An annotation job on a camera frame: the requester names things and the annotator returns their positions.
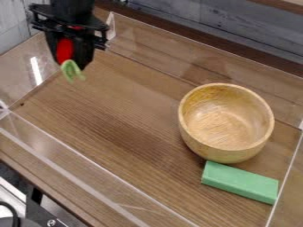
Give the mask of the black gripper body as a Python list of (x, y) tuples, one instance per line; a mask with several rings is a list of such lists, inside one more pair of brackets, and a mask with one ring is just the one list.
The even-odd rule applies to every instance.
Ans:
[(56, 32), (57, 41), (82, 37), (93, 42), (94, 48), (104, 50), (108, 25), (93, 15), (93, 5), (94, 0), (49, 0), (49, 4), (30, 4), (32, 26), (44, 33)]

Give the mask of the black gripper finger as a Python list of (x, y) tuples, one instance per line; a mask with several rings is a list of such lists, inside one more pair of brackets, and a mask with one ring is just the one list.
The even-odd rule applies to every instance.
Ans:
[(73, 39), (73, 57), (80, 69), (84, 69), (93, 59), (94, 46), (90, 40), (82, 37)]
[(46, 45), (50, 51), (52, 58), (57, 62), (57, 33), (46, 31), (45, 32)]

